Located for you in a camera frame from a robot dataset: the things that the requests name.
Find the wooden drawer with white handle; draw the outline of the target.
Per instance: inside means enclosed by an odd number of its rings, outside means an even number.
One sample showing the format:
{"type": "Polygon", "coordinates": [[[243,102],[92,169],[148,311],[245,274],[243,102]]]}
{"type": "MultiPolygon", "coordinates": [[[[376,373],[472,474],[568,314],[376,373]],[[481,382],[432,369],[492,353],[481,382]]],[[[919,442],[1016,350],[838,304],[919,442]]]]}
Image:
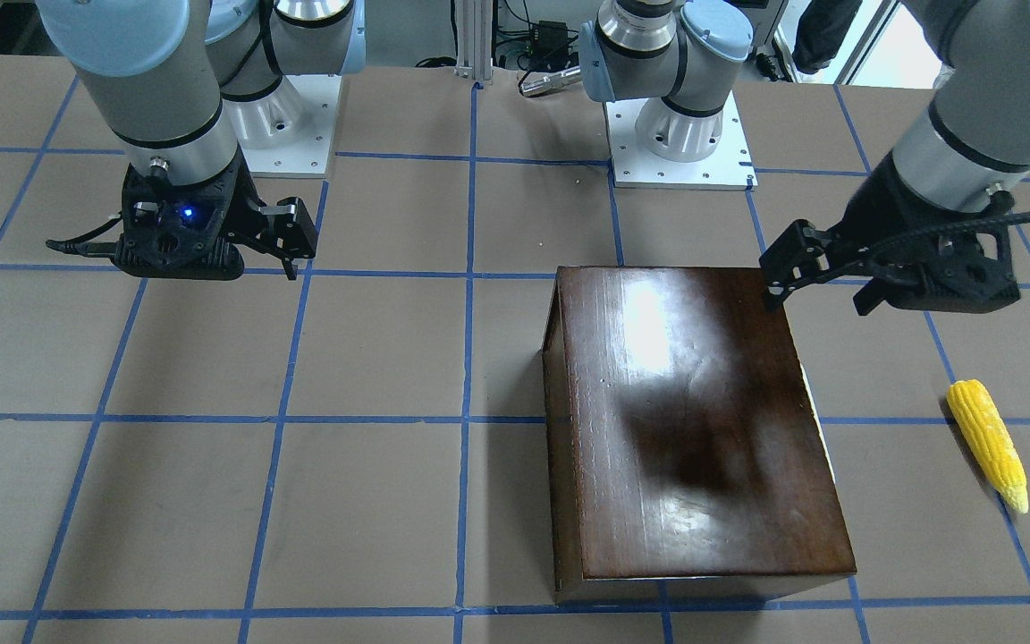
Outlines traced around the wooden drawer with white handle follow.
{"type": "Polygon", "coordinates": [[[804,364],[800,364],[799,367],[800,367],[800,370],[801,370],[802,379],[804,379],[804,387],[805,387],[805,391],[806,391],[806,399],[808,399],[810,411],[812,412],[812,416],[813,416],[814,423],[815,423],[815,427],[816,427],[817,435],[819,437],[819,441],[821,441],[821,445],[822,445],[822,448],[823,448],[824,457],[825,457],[826,465],[827,465],[827,470],[829,470],[830,477],[831,477],[831,480],[832,480],[832,484],[835,486],[835,485],[837,485],[837,477],[835,477],[835,469],[834,469],[834,466],[833,466],[833,463],[832,463],[832,457],[830,456],[829,448],[827,448],[827,440],[826,440],[826,435],[824,433],[824,428],[823,428],[823,425],[821,422],[821,419],[819,419],[819,412],[818,412],[818,409],[817,409],[816,400],[815,400],[814,395],[813,395],[812,383],[810,383],[810,379],[808,378],[806,368],[805,368],[804,364]]]}

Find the yellow toy corn cob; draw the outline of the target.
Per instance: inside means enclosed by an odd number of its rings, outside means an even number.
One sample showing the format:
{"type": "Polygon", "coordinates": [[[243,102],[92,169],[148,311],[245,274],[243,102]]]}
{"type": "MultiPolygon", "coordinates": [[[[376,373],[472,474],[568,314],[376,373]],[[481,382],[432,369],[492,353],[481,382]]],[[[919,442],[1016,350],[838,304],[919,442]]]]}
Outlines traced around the yellow toy corn cob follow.
{"type": "Polygon", "coordinates": [[[947,404],[989,484],[1015,513],[1029,513],[1025,465],[985,384],[976,379],[952,383],[947,404]]]}

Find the dark brown wooden drawer cabinet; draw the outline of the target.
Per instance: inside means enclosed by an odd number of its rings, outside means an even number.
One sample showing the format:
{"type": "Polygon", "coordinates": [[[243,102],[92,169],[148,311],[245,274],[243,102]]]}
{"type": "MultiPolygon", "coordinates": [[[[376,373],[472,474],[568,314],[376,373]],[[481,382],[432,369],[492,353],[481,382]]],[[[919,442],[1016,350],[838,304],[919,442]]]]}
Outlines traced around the dark brown wooden drawer cabinet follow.
{"type": "Polygon", "coordinates": [[[856,574],[752,267],[560,267],[541,370],[561,605],[767,602],[856,574]]]}

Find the silver cylindrical tool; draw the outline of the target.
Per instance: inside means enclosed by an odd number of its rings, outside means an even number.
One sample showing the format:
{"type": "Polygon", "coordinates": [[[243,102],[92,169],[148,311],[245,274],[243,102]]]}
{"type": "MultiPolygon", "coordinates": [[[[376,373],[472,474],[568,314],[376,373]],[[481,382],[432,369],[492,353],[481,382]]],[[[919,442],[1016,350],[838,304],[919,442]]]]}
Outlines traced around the silver cylindrical tool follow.
{"type": "Polygon", "coordinates": [[[518,91],[521,97],[547,97],[581,81],[583,81],[583,69],[575,65],[560,71],[548,72],[540,78],[523,79],[518,84],[518,91]]]}

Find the black electronics box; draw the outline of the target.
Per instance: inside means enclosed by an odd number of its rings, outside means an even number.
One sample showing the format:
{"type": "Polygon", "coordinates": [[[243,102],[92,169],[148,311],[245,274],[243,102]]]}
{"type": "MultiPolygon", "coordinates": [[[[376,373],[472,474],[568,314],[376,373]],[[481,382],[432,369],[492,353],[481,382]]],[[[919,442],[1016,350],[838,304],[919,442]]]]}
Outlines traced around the black electronics box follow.
{"type": "Polygon", "coordinates": [[[536,21],[530,26],[530,44],[533,50],[546,56],[554,50],[565,50],[569,47],[569,30],[561,21],[536,21]]]}

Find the white base plate image left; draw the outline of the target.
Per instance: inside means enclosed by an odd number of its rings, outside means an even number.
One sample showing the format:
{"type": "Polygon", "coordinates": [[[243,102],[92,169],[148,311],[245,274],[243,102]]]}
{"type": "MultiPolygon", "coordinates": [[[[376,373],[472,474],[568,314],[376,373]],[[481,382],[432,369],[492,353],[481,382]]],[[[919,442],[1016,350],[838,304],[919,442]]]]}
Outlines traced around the white base plate image left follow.
{"type": "Polygon", "coordinates": [[[341,76],[286,76],[273,94],[237,111],[234,127],[253,175],[330,176],[342,84],[341,76]]]}

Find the white base plate image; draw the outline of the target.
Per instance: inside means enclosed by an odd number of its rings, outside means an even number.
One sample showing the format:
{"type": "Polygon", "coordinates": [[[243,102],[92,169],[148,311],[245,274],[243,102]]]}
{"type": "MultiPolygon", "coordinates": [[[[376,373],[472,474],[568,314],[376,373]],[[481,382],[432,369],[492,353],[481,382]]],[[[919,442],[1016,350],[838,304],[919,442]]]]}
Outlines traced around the white base plate image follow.
{"type": "Polygon", "coordinates": [[[234,127],[253,175],[330,176],[342,84],[341,76],[286,76],[273,94],[237,111],[234,127]]]}
{"type": "Polygon", "coordinates": [[[617,187],[746,191],[757,187],[747,135],[730,93],[720,113],[689,117],[660,98],[604,105],[617,187]]]}

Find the white base plate image right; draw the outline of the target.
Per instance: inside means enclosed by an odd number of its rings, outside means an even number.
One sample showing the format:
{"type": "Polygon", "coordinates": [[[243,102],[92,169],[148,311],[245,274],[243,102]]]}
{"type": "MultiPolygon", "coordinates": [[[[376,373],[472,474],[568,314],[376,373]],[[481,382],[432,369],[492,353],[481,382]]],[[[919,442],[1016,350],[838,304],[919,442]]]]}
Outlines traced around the white base plate image right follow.
{"type": "Polygon", "coordinates": [[[757,187],[747,135],[730,93],[720,113],[689,117],[660,98],[604,105],[617,187],[746,191],[757,187]]]}

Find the aluminium frame post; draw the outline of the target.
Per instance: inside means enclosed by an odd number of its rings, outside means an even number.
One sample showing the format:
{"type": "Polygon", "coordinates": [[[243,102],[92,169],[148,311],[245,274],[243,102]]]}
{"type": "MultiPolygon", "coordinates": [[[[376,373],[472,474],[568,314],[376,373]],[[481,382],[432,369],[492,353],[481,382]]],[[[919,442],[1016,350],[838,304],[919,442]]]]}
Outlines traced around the aluminium frame post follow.
{"type": "Polygon", "coordinates": [[[474,84],[491,84],[492,33],[494,33],[494,1],[453,1],[455,36],[455,76],[474,84]]]}

